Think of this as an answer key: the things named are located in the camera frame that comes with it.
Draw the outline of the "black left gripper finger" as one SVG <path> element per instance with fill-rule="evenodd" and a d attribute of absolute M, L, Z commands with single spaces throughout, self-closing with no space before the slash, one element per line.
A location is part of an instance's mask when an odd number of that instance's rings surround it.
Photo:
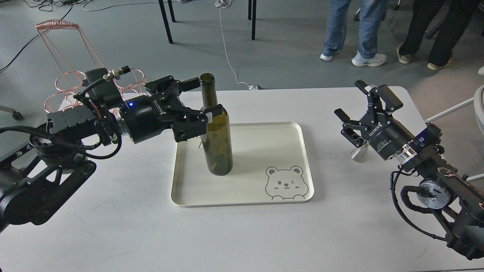
<path fill-rule="evenodd" d="M 182 92 L 200 87 L 199 78 L 180 81 L 173 76 L 165 76 L 145 84 L 146 91 L 160 99 L 168 99 L 171 96 L 180 96 Z"/>
<path fill-rule="evenodd" d="M 186 141 L 206 134 L 208 124 L 213 122 L 213 118 L 222 114 L 223 106 L 218 104 L 206 110 L 192 110 L 187 108 L 178 119 L 178 141 Z"/>

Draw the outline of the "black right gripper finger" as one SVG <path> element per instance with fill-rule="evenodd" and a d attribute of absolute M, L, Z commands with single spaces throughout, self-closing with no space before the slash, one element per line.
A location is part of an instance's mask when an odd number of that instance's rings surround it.
<path fill-rule="evenodd" d="M 368 97 L 368 115 L 373 122 L 377 120 L 378 113 L 391 115 L 404 105 L 387 85 L 372 87 L 363 80 L 356 81 L 354 85 Z"/>
<path fill-rule="evenodd" d="M 355 120 L 350 119 L 350 117 L 342 110 L 341 108 L 338 108 L 337 110 L 334 110 L 334 114 L 339 117 L 341 120 L 342 124 L 342 130 L 354 130 L 358 129 L 358 124 L 356 123 Z"/>

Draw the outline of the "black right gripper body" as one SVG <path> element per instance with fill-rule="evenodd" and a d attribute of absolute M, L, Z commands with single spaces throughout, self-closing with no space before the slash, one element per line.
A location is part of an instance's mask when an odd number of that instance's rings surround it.
<path fill-rule="evenodd" d="M 341 134 L 355 147 L 360 147 L 364 141 L 368 141 L 384 160 L 391 158 L 414 138 L 414 135 L 392 115 L 378 113 L 377 120 L 373 122 L 366 113 L 356 123 L 358 129 L 342 130 Z"/>

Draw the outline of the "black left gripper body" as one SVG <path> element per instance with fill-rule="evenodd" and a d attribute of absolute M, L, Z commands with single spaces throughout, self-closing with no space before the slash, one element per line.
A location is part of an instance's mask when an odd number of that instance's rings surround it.
<path fill-rule="evenodd" d="M 160 99 L 156 96 L 138 96 L 126 101 L 120 108 L 121 122 L 133 143 L 138 144 L 165 130 L 171 130 L 178 141 L 178 119 L 187 108 L 179 96 Z"/>

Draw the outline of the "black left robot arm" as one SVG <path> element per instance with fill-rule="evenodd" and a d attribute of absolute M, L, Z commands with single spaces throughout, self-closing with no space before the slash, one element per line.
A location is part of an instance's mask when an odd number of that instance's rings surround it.
<path fill-rule="evenodd" d="M 176 142 L 206 134 L 222 114 L 215 103 L 205 110 L 186 107 L 179 96 L 198 88 L 201 78 L 178 81 L 165 76 L 145 85 L 147 95 L 123 100 L 114 81 L 129 67 L 86 72 L 80 105 L 47 115 L 47 122 L 2 127 L 29 140 L 1 159 L 1 230 L 9 225 L 44 224 L 95 172 L 95 159 L 108 159 L 128 135 L 137 144 L 171 130 Z"/>

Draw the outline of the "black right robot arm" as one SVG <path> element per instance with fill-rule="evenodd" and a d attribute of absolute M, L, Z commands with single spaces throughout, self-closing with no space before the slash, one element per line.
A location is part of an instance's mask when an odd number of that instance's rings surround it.
<path fill-rule="evenodd" d="M 395 187 L 400 175 L 417 173 L 422 177 L 418 186 L 406 185 L 401 189 L 401 200 L 413 211 L 434 215 L 446 234 L 444 237 L 424 231 L 433 239 L 445 241 L 447 246 L 469 260 L 482 258 L 483 189 L 471 184 L 467 176 L 442 158 L 441 130 L 427 124 L 418 135 L 413 135 L 392 113 L 403 107 L 401 100 L 387 85 L 372 87 L 363 80 L 355 86 L 366 95 L 368 110 L 358 120 L 351 120 L 340 108 L 334 114 L 341 119 L 341 134 L 356 148 L 369 144 L 384 160 L 396 158 L 400 167 L 391 174 L 391 192 L 394 205 L 411 227 L 421 231 L 398 204 Z"/>

